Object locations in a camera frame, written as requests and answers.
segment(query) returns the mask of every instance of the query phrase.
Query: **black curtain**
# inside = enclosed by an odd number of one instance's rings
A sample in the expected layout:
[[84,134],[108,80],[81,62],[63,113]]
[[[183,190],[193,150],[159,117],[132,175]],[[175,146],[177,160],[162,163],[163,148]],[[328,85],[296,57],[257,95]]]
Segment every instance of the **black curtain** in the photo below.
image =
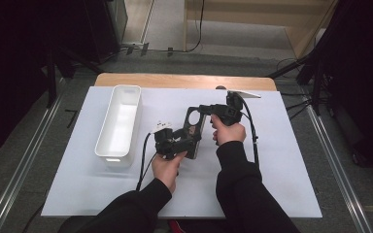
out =
[[36,15],[44,1],[0,1],[0,147],[48,88]]
[[[320,68],[324,76],[331,77],[329,91],[333,102],[345,109],[351,123],[363,135],[361,140],[352,142],[355,153],[373,164],[373,1],[339,1],[298,81],[315,79],[320,83]],[[316,85],[314,94],[320,88]]]

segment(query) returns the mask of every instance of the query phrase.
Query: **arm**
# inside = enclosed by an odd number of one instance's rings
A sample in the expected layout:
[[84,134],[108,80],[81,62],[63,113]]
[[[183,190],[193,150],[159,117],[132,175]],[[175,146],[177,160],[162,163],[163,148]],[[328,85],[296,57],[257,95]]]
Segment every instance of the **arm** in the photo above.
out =
[[78,232],[153,232],[158,212],[175,191],[178,167],[186,154],[179,153],[172,160],[157,154],[153,160],[155,179],[141,191],[119,196]]
[[167,186],[154,179],[139,192],[119,196],[78,232],[153,232],[157,213],[171,197]]
[[230,225],[236,232],[299,232],[262,184],[259,169],[247,160],[244,126],[225,126],[217,116],[212,121],[220,145],[217,198]]

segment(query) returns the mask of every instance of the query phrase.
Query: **person's left hand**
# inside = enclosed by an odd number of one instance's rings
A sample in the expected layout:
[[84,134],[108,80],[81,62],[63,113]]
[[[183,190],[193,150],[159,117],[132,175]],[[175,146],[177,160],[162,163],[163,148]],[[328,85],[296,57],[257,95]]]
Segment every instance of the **person's left hand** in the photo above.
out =
[[187,152],[177,153],[172,160],[162,158],[161,154],[157,154],[153,159],[153,176],[162,181],[171,193],[175,191],[175,178],[178,174],[178,168]]

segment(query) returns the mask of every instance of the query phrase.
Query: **floor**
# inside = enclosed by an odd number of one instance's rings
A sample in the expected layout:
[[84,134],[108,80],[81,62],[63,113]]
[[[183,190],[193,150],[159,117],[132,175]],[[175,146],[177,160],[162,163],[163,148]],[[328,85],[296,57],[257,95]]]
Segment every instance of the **floor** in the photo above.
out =
[[[182,48],[182,18],[180,16],[183,11],[183,0],[169,2],[126,0],[125,2],[129,14],[128,28],[124,35],[125,44],[142,46],[149,43],[150,50],[168,50],[168,48],[180,50]],[[197,23],[199,22],[189,23],[190,35],[195,35],[188,38],[189,48],[193,48],[198,39]],[[293,59],[294,54],[282,27],[204,22],[201,44],[192,54],[174,55],[168,59],[164,53],[149,51],[148,56],[136,53],[113,58],[102,68],[121,73],[262,76],[272,73],[292,62]],[[299,86],[294,81],[296,74],[297,71],[294,70],[286,74],[289,79],[283,77],[277,79],[276,85],[279,90],[299,92]],[[22,232],[26,222],[46,199],[48,189],[51,187],[51,179],[48,177],[54,176],[73,130],[73,125],[68,127],[69,122],[73,122],[73,111],[79,110],[85,99],[87,87],[93,85],[96,78],[85,68],[80,68],[76,76],[78,79],[66,81],[64,101],[59,103],[58,113],[51,122],[45,140],[41,142],[36,160],[31,161],[29,175],[24,178],[22,188],[15,190],[17,199],[9,202],[12,208],[7,213],[7,220],[0,222],[0,232]],[[283,96],[283,99],[286,106],[291,106],[299,103],[301,97]],[[0,150],[0,195],[8,188],[8,183],[17,170],[17,165],[22,160],[30,139],[39,127],[40,120],[45,114],[45,108],[41,107],[45,105],[46,96],[43,96]],[[295,111],[288,112],[290,116],[294,113]],[[321,120],[331,136],[331,142],[338,152],[340,163],[373,228],[373,167],[361,168],[353,163],[351,151],[336,121],[329,116],[325,108],[322,109],[322,113]],[[322,150],[320,139],[314,136],[316,129],[310,121],[309,114],[303,112],[291,123],[307,167],[315,168],[309,170],[309,174],[324,218],[295,219],[294,221],[302,232],[356,232],[345,197],[339,191],[339,184],[334,179],[333,170]],[[28,232],[56,232],[63,220],[37,216]]]

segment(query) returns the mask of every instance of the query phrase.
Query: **wooden table edge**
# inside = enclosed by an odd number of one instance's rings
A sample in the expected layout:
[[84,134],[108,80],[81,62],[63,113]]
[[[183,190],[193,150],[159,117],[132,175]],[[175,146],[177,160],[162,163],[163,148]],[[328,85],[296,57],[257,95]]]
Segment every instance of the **wooden table edge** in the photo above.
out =
[[95,86],[115,86],[118,84],[133,84],[141,87],[156,88],[200,89],[215,89],[217,86],[222,85],[227,89],[277,90],[274,80],[259,77],[103,73],[97,77],[95,82]]

